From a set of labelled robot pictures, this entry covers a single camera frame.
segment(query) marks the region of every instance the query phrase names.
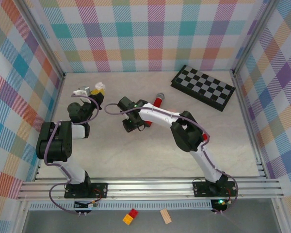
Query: colorful checkered pattern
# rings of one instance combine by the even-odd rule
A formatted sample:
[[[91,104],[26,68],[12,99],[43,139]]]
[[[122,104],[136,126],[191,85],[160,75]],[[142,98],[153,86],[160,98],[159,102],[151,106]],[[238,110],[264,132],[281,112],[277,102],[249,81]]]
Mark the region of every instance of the colorful checkered pattern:
[[[242,46],[241,46],[241,48],[239,49],[239,51],[238,51],[238,53],[236,55],[236,59],[235,59],[233,65],[232,65],[232,69],[235,69],[236,64],[238,63],[239,59],[243,55],[243,50],[246,47],[246,45],[248,44],[249,39],[251,38],[253,32],[255,31],[255,29],[256,29],[256,27],[258,25],[258,21],[260,20],[260,18],[261,18],[261,16],[262,16],[262,14],[263,14],[263,12],[264,12],[264,10],[265,10],[265,8],[266,8],[266,6],[267,6],[269,1],[270,0],[263,0],[263,3],[260,6],[259,11],[256,14],[256,16],[255,16],[255,18],[254,18],[254,20],[253,20],[253,22],[252,22],[252,24],[250,26],[250,29],[249,29],[245,39],[243,40]]]
[[[59,77],[12,0],[0,0],[0,233],[8,232],[23,181],[34,172],[40,126]]]
[[[271,178],[291,215],[291,0],[281,0],[240,72],[242,91]]]
[[[104,72],[230,69],[262,0],[26,2],[67,71]]]

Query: wooden block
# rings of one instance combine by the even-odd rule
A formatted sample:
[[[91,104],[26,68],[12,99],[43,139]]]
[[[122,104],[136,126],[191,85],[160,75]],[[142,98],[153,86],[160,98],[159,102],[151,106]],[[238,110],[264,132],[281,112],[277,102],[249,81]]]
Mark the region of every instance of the wooden block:
[[[165,221],[166,224],[171,223],[171,218],[167,212],[167,209],[162,209],[161,210],[161,215]]]

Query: yellow block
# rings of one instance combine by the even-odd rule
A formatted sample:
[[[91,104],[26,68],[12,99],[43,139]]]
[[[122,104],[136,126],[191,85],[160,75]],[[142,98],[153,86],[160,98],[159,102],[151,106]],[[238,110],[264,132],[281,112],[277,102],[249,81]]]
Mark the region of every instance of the yellow block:
[[[91,95],[97,95],[98,93],[101,93],[103,96],[105,96],[105,90],[104,89],[101,89],[101,90],[93,90],[91,91]]]
[[[132,221],[133,221],[133,218],[129,214],[127,214],[125,218],[123,219],[123,222],[125,222],[127,225],[130,225]]]

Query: table surface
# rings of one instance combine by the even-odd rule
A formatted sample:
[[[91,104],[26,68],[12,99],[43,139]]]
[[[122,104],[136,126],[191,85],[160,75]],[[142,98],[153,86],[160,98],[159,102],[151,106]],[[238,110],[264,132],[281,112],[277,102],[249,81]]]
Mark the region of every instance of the table surface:
[[[236,93],[220,112],[170,86],[177,72],[114,72],[71,73],[63,86],[53,121],[69,120],[67,106],[80,102],[70,97],[81,86],[95,88],[106,85],[103,102],[118,103],[127,96],[153,102],[159,92],[165,94],[161,108],[173,112],[187,110],[210,134],[208,149],[219,168],[233,176],[258,176],[255,156],[248,138]],[[228,71],[205,71],[205,73],[233,85]],[[118,112],[116,106],[110,111]],[[203,177],[203,172],[189,154],[175,144],[169,129],[152,124],[140,132],[127,133],[122,125],[123,116],[111,116],[101,111],[91,121],[90,136],[73,140],[72,156],[90,177]],[[38,178],[62,177],[55,167],[43,163]]]

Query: chessboard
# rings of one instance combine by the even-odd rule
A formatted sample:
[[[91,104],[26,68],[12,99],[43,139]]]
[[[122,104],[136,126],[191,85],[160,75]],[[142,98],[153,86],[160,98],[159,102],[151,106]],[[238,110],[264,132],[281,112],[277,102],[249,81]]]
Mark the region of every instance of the chessboard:
[[[221,112],[235,90],[225,82],[187,65],[171,81],[171,86]]]

